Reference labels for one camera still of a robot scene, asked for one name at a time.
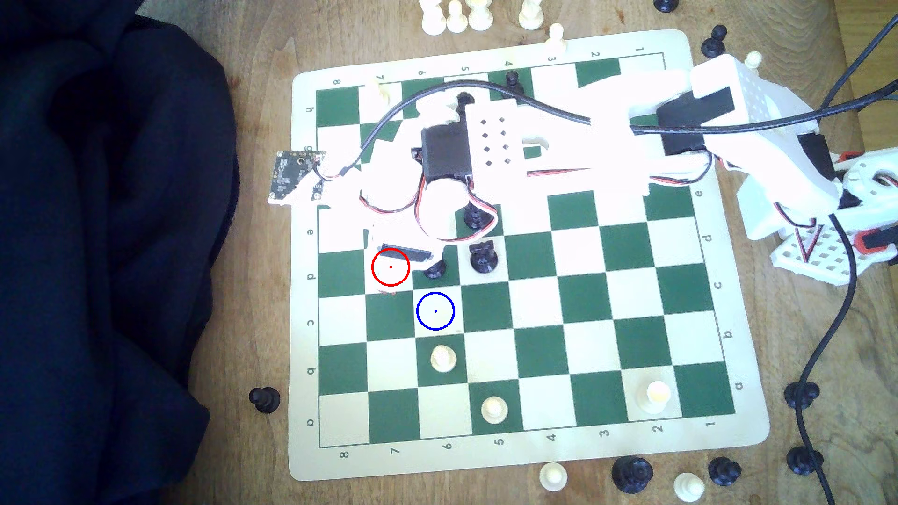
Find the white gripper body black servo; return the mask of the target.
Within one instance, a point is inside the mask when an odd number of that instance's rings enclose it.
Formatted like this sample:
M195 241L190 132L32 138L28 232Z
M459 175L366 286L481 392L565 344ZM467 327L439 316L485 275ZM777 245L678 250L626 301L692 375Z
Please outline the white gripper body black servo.
M454 97L417 102L419 117L398 123L392 139L374 137L368 161L330 186L330 207L375 235L376 245L469 243L474 227L455 225L474 211L464 104Z

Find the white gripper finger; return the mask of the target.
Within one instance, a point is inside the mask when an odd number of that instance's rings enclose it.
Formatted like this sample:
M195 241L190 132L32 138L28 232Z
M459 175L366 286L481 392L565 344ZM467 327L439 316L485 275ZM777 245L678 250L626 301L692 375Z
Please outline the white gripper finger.
M380 254L379 243L373 232L364 232L364 281L365 292L395 292L395 260Z
M384 266L446 266L443 253L427 249L418 249L405 245L379 245L379 265Z

